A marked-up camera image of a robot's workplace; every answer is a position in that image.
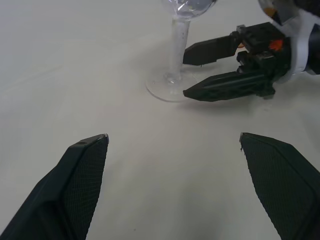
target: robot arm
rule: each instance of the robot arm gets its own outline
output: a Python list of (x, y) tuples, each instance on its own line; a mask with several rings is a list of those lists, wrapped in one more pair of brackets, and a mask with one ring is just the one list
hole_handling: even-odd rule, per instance
[(185, 90), (186, 97), (215, 102), (248, 95), (273, 96), (273, 83), (293, 74), (320, 74), (320, 2), (259, 0), (273, 23), (238, 26), (229, 36), (198, 42), (186, 49), (183, 63), (204, 65), (234, 56), (239, 44), (241, 64), (234, 72), (211, 76)]

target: textured gripper pad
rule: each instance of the textured gripper pad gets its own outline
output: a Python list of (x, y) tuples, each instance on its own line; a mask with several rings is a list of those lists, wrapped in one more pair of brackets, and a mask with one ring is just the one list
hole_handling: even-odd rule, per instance
[(107, 154), (107, 138), (90, 146), (83, 154), (62, 197), (74, 233), (85, 240), (95, 212)]
[(319, 217), (319, 172), (291, 145), (243, 133), (258, 198), (282, 240), (306, 239)]

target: white table surface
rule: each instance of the white table surface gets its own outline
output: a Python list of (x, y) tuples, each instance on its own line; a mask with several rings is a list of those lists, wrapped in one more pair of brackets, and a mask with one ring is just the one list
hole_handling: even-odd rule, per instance
[[(188, 45), (268, 20), (257, 0), (220, 0)], [(166, 66), (170, 33), (160, 0), (0, 3), (0, 232), (68, 146), (108, 133), (88, 240), (280, 239), (239, 137), (291, 143), (320, 169), (320, 78), (298, 74), (267, 101), (163, 102), (144, 82)]]

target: glass stem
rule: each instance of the glass stem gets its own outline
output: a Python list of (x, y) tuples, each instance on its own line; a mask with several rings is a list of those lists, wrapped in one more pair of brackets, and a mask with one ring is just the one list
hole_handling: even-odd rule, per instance
[(172, 40), (169, 55), (169, 73), (174, 82), (181, 80), (181, 67), (184, 61), (184, 54), (187, 46), (190, 20), (172, 19)]

